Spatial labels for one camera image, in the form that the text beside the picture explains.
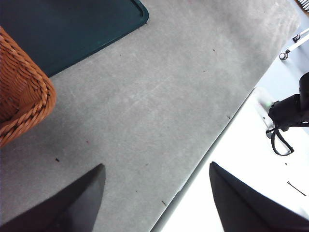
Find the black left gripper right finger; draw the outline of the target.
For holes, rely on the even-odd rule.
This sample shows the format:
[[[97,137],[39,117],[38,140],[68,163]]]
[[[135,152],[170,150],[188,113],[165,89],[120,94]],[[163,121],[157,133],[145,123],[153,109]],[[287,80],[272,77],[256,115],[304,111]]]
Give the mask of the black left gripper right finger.
[[[209,176],[225,232],[307,232],[309,221],[237,179],[216,162]]]

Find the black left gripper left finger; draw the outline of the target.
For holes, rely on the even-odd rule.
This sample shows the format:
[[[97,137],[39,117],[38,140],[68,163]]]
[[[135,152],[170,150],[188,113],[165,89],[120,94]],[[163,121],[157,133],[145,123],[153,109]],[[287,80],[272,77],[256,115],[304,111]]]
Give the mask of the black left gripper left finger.
[[[105,186],[99,164],[49,199],[0,227],[2,232],[91,232]]]

